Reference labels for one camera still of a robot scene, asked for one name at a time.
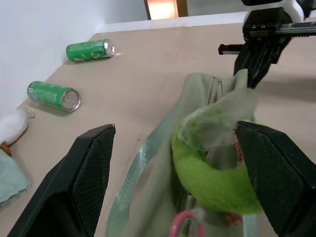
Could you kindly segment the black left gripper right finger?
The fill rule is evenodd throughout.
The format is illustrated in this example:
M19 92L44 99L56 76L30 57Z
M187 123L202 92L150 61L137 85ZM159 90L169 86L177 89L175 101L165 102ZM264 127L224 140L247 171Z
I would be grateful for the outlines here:
M316 165L283 132L239 121L250 183L279 237L316 235Z

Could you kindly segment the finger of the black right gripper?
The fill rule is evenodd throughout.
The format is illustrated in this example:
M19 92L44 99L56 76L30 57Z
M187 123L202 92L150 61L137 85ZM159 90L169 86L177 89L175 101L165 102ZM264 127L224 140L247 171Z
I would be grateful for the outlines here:
M251 57L248 63L249 88L255 88L268 73L271 64L277 64L282 51L289 44L288 37L256 39L251 44Z
M258 60L260 59L261 50L257 45L244 44L235 60L234 75L242 69L247 69L247 85L257 85Z

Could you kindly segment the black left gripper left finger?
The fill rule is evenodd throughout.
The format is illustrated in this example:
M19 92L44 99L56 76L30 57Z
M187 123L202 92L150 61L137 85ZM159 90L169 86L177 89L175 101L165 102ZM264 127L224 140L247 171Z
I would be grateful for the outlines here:
M109 181L114 124L77 137L46 174L10 237L92 237Z

